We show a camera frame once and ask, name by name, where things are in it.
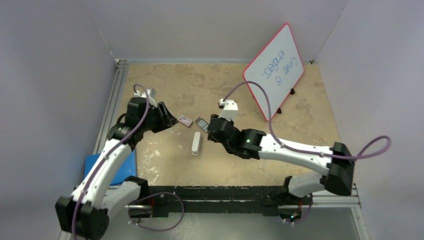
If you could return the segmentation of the red white staple box sleeve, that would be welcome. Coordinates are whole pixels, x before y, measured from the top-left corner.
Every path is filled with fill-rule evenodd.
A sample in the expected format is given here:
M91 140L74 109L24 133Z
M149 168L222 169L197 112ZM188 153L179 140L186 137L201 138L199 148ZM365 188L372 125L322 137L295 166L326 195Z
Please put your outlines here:
M191 125L192 125L192 123L193 123L193 121L190 119L190 118L188 118L188 117L186 117L186 116L184 116L184 115L180 115L179 117L178 117L178 119L177 119L181 124L183 124L184 126L186 126L186 127L188 127L188 128L190 128L191 127Z

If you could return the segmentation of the white stapler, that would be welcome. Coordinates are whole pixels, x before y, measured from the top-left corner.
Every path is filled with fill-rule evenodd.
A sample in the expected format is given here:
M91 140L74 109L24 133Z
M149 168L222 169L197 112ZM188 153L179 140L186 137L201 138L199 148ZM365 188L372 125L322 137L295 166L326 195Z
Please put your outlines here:
M195 132L193 135L192 145L191 145L191 154L196 156L199 154L201 145L201 133Z

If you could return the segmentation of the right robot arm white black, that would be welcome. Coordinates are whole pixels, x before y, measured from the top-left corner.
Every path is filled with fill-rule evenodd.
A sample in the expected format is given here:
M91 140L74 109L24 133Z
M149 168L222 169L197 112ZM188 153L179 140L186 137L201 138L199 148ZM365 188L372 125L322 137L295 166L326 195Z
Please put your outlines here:
M242 159L275 160L309 169L287 177L280 196L288 204L309 193L326 190L338 196L352 193L355 161L347 146L315 146L284 139L257 129L239 130L233 121L211 115L208 140L223 145L228 154Z

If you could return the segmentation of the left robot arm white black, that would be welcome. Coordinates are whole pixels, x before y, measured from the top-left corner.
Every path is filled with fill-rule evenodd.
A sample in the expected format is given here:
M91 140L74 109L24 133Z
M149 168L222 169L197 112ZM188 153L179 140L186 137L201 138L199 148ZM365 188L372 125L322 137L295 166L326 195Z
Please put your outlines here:
M154 103L146 97L133 97L118 121L110 130L101 154L82 183L69 197L61 196L55 210L61 229L74 236L99 240L110 220L131 202L146 203L150 191L147 180L129 176L118 192L107 195L117 171L131 155L144 133L158 133L177 124L164 102Z

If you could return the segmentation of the blue plastic board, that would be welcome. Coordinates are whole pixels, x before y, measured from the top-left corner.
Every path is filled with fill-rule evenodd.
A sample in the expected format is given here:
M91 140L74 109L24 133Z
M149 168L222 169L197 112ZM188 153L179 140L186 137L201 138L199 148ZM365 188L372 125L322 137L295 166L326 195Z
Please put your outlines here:
M101 154L93 154L89 155L85 158L85 166L84 166L84 178L88 175L90 170L94 167L94 164L98 160ZM118 171L116 172L114 178L112 179L110 186L117 186L124 182L124 180L129 176L136 176L136 151L132 151L132 153L128 156L128 158L122 163Z

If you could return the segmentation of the black whiteboard easel stand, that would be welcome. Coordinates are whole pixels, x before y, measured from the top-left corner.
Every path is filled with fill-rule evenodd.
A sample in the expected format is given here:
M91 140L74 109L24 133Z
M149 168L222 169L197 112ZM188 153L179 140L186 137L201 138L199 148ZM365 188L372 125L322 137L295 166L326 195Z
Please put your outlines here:
M281 109L281 106L283 105L283 103L286 101L286 99L288 98L288 96L293 96L293 95L295 95L296 94L296 91L295 91L295 89L294 88L291 88L290 89L290 92L289 92L289 94L284 98L284 100L282 101L282 103L281 103L281 105L278 107L278 109L276 110L276 114L282 114L282 109Z

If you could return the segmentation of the red framed whiteboard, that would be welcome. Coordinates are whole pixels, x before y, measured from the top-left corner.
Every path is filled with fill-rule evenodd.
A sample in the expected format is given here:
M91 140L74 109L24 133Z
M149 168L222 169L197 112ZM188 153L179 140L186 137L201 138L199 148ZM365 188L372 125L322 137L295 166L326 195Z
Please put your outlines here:
M305 71L292 34L285 23L243 71L243 79L262 115L269 121Z

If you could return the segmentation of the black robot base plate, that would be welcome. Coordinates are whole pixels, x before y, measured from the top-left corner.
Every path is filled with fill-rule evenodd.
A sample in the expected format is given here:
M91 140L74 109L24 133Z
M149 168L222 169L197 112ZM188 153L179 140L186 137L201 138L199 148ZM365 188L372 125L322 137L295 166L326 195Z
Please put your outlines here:
M295 209L312 203L312 194L299 198L286 187L275 186L160 186L143 188L131 205L152 209L153 217L170 213L261 214L266 217L290 217L279 208Z

